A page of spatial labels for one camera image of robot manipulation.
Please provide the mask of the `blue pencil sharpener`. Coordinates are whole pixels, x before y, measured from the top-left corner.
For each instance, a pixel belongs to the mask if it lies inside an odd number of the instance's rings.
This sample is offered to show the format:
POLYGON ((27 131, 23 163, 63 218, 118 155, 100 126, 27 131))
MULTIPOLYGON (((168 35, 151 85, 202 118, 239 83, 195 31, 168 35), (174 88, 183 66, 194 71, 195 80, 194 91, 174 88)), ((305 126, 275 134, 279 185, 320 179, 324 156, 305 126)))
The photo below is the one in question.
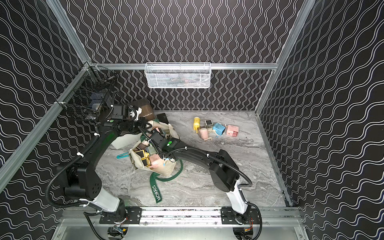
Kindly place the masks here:
POLYGON ((218 136, 222 136, 224 134, 224 132, 226 131, 226 127, 220 123, 215 123, 213 125, 213 132, 218 135, 218 136))

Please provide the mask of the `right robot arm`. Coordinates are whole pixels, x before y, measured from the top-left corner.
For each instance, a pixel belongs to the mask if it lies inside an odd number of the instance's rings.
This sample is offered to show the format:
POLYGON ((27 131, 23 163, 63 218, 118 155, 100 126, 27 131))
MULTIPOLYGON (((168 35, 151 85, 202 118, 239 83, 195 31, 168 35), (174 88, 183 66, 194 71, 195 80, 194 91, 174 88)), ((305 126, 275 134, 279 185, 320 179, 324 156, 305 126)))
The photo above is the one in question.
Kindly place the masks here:
POLYGON ((251 187, 253 183, 226 151, 202 150, 177 138, 166 138, 156 131, 146 138, 162 159, 187 161, 208 170, 214 186, 227 194, 235 217, 243 220, 249 217, 251 204, 242 188, 251 187))

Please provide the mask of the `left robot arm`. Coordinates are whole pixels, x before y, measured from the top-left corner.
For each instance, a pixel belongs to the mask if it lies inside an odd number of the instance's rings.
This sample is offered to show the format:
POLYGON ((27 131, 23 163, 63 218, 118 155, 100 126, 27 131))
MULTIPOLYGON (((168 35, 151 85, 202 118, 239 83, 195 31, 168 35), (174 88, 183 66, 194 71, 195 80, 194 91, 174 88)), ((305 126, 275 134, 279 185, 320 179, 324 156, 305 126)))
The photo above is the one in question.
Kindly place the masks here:
POLYGON ((148 122, 142 112, 143 107, 138 105, 113 105, 107 116, 95 126, 91 141, 74 159, 57 168, 57 173, 45 190, 45 199, 49 205, 62 209, 91 207, 98 214, 113 217, 116 222, 123 221, 127 217, 124 201, 103 188, 96 167, 113 141, 126 134, 137 135, 147 128, 148 122), (54 183, 59 183, 65 197, 73 199, 74 202, 55 202, 51 196, 54 183))

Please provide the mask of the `gold square pencil sharpener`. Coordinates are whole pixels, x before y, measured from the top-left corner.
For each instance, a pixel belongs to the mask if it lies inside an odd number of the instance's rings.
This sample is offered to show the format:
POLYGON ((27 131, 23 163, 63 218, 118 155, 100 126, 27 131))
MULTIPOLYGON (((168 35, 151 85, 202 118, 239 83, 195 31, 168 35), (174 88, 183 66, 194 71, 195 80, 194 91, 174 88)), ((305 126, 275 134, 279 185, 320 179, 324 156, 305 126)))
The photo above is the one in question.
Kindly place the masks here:
POLYGON ((205 120, 205 126, 206 126, 206 128, 212 128, 213 122, 211 120, 205 120))

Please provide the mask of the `cream tote bag green handles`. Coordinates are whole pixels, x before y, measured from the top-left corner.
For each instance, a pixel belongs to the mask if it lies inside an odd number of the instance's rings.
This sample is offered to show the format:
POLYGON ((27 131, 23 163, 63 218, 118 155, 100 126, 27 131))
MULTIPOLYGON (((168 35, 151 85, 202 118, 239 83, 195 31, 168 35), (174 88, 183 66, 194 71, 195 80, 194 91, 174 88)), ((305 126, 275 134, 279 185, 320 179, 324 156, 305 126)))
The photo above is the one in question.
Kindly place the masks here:
POLYGON ((169 182, 177 178, 184 169, 182 160, 173 160, 163 158, 160 154, 160 148, 156 147, 153 141, 150 141, 150 130, 161 134, 165 137, 176 137, 178 134, 171 124, 150 121, 151 126, 139 131, 140 138, 137 143, 129 151, 132 164, 136 169, 150 171, 150 187, 156 203, 163 200, 161 191, 157 182, 169 182))

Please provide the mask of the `pink box pencil sharpener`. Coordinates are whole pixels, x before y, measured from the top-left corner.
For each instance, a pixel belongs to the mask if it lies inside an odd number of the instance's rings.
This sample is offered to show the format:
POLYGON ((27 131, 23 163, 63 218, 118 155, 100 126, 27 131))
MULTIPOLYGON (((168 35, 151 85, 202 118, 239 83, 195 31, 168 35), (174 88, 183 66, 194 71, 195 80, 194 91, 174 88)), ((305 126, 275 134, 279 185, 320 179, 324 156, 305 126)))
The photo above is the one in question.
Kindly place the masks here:
POLYGON ((230 137, 237 137, 239 134, 240 128, 234 125, 228 125, 226 135, 230 137))

